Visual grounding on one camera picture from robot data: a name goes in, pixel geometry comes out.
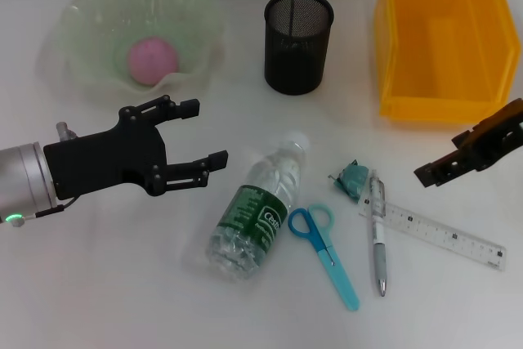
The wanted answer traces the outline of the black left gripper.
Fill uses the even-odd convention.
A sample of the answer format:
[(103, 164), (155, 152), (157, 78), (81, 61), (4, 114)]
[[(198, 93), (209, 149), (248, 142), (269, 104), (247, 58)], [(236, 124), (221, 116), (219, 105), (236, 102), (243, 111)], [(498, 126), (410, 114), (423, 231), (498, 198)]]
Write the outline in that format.
[(122, 108), (117, 125), (108, 131), (44, 146), (56, 197), (71, 199), (126, 183), (150, 196), (206, 187), (210, 174), (226, 167), (228, 152), (167, 164), (165, 144), (156, 128), (167, 121), (197, 117), (199, 109), (198, 99), (177, 104), (164, 95)]

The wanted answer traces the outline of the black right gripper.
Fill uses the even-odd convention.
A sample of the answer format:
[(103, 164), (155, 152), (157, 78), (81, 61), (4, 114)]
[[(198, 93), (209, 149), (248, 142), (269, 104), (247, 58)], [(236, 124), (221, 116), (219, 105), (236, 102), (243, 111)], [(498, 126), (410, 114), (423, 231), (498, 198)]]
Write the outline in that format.
[(522, 147), (522, 99), (508, 103), (452, 142), (457, 150), (413, 171), (424, 187), (441, 186), (473, 170), (486, 170)]

